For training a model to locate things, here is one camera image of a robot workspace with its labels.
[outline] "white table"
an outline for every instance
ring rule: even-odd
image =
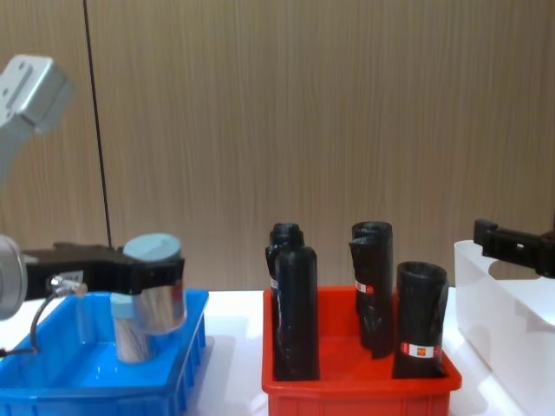
[[[523,416],[486,364],[459,332],[455,289],[449,302],[443,348],[462,373],[462,389],[451,394],[451,416]],[[59,301],[47,309],[45,316]],[[0,347],[13,348],[29,332],[40,301],[27,302],[0,322]],[[266,416],[262,392],[262,292],[212,292],[206,306],[206,351],[196,376],[187,416]]]

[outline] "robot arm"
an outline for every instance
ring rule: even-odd
[[[0,185],[34,133],[47,133],[63,117],[74,86],[51,58],[19,55],[0,75]]]
[[[528,267],[540,276],[555,278],[555,224],[553,231],[535,236],[478,219],[474,222],[474,242],[482,246],[482,256]]]
[[[0,76],[0,186],[25,142],[59,124],[73,92],[51,58],[19,55],[10,61]],[[25,300],[80,293],[72,282],[91,291],[137,295],[180,283],[183,267],[183,259],[143,263],[100,245],[56,244],[21,252],[0,235],[0,320],[11,318]],[[55,285],[64,282],[66,290],[56,291]]]

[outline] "wooden wall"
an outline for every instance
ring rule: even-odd
[[[16,13],[25,7],[16,4],[29,3],[39,2],[2,0]],[[33,24],[49,25],[49,37],[26,36],[34,36],[36,52],[56,53],[86,82],[81,2],[44,3],[44,12],[64,7],[76,18],[40,23],[36,15]],[[191,284],[266,286],[264,246],[277,221],[302,225],[317,250],[322,283],[352,282],[349,229],[364,219],[393,223],[396,261],[427,260],[449,272],[453,243],[472,236],[478,217],[532,232],[551,226],[551,0],[87,0],[87,6],[114,243],[144,232],[177,234]],[[16,33],[19,25],[8,28]],[[0,50],[4,60],[16,52]],[[74,190],[70,201],[62,211],[51,205],[41,213],[49,220],[45,242],[60,227],[68,231],[63,218],[72,218],[75,237],[104,236],[94,125],[85,114],[92,109],[83,111],[87,94],[58,141],[40,147],[67,152],[66,167],[46,173],[46,158],[29,149],[21,166],[32,173],[17,174],[32,174],[38,184],[49,178],[48,186],[29,192],[47,201],[64,196],[58,179],[69,177],[63,190]],[[84,140],[84,150],[72,147],[75,138]],[[33,158],[41,159],[37,166]],[[24,207],[20,179],[12,180],[2,201],[5,195],[16,201],[9,208],[2,202],[0,218],[8,217],[0,224]],[[75,190],[81,182],[87,195]],[[37,212],[28,216],[37,224]],[[13,224],[8,231],[26,238],[33,229]]]
[[[32,138],[0,184],[0,233],[25,248],[55,241],[105,244],[82,2],[0,0],[0,72],[19,54],[53,56],[75,83],[76,94],[62,124]]]

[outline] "cable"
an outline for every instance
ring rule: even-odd
[[[19,348],[19,349],[12,349],[6,351],[5,349],[0,349],[0,358],[7,357],[8,355],[17,355],[17,354],[37,354],[40,352],[40,348],[38,347],[38,343],[36,341],[36,329],[38,327],[38,320],[41,319],[41,315],[49,306],[49,303],[57,299],[58,297],[64,297],[68,295],[73,295],[75,293],[72,289],[67,288],[57,288],[54,293],[52,293],[49,297],[47,297],[44,302],[41,304],[39,309],[36,311],[35,316],[33,317],[33,322],[31,323],[31,330],[29,333],[30,337],[30,348]]]

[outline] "black cylindrical object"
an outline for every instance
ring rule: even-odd
[[[443,268],[421,262],[397,266],[395,378],[445,376],[441,338],[447,292],[447,272]]]
[[[270,273],[271,323],[276,351],[276,330],[278,329],[278,281],[276,280],[276,256],[285,247],[297,248],[304,245],[304,235],[298,224],[277,223],[270,232],[270,245],[266,247],[266,262]]]
[[[277,380],[318,380],[317,256],[310,247],[285,248],[276,258],[279,323]]]
[[[361,343],[382,358],[393,352],[393,230],[391,224],[359,223],[349,244],[356,279]]]

